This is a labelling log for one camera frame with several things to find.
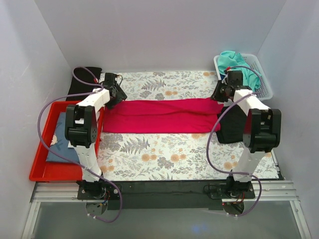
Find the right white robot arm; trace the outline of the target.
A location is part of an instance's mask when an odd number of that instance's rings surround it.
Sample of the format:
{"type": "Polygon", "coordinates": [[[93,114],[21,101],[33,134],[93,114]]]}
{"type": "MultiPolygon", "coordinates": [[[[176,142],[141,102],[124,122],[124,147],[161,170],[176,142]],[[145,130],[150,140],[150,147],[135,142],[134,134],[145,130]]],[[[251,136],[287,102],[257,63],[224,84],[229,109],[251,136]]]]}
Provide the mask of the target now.
{"type": "Polygon", "coordinates": [[[281,136],[281,111],[263,104],[250,87],[243,84],[242,66],[227,67],[225,77],[218,81],[211,99],[217,102],[232,100],[232,104],[218,117],[219,124],[231,109],[238,106],[246,115],[243,128],[244,150],[237,166],[226,172],[227,178],[210,193],[216,198],[244,197],[253,193],[251,180],[260,160],[278,147],[281,136]]]}

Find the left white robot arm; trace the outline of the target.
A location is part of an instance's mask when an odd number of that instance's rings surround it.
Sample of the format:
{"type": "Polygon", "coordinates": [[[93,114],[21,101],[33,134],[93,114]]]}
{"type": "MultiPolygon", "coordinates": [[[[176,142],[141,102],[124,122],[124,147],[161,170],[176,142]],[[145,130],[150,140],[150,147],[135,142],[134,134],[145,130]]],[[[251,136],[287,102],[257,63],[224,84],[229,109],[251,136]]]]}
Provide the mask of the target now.
{"type": "Polygon", "coordinates": [[[103,73],[96,80],[103,87],[92,90],[84,100],[68,105],[65,117],[65,138],[75,149],[82,167],[82,180],[78,184],[95,199],[103,198],[107,190],[103,188],[95,152],[98,138],[97,113],[100,109],[112,109],[126,100],[127,95],[121,89],[123,77],[114,73],[103,73]]]}

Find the red t shirt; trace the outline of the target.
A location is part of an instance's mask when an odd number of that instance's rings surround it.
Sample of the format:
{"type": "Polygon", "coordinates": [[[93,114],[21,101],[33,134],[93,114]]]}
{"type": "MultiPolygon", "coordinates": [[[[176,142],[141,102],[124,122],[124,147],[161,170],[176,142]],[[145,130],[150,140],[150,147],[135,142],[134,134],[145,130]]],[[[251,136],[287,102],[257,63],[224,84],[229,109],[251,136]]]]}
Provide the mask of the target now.
{"type": "Polygon", "coordinates": [[[209,98],[124,101],[104,112],[105,133],[207,133],[222,104],[209,98]]]}

